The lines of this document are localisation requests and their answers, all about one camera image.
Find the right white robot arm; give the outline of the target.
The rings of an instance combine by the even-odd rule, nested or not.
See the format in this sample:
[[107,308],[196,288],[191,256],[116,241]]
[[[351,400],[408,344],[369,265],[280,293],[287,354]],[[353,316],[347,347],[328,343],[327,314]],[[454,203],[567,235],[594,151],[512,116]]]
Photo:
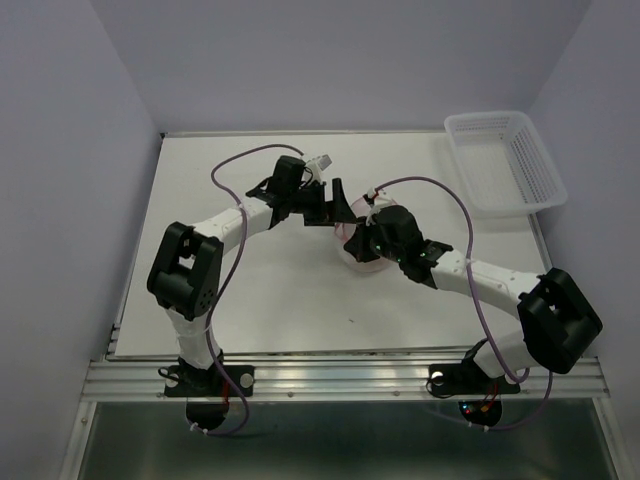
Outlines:
[[486,336],[459,364],[444,368],[444,379],[472,390],[536,366],[566,374],[603,329],[566,271],[519,272],[470,259],[449,244],[424,238],[403,206],[360,219],[343,249],[361,264],[394,262],[417,284],[468,296],[476,310],[490,305],[518,321],[519,331],[501,339]]

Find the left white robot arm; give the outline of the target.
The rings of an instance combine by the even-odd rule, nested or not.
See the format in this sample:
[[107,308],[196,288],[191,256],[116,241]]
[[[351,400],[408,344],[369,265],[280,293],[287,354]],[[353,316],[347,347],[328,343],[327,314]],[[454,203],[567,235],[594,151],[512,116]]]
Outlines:
[[322,174],[330,165],[327,155],[307,161],[282,156],[272,175],[234,207],[193,225],[174,222],[165,230],[147,290],[171,319],[179,362],[190,367],[188,382],[199,393],[213,393],[222,384],[223,371],[215,364],[221,349],[211,333],[211,313],[224,290],[224,255],[233,249],[243,253],[250,237],[292,214],[301,215],[306,226],[356,222],[339,178],[331,181],[332,196],[326,198]]

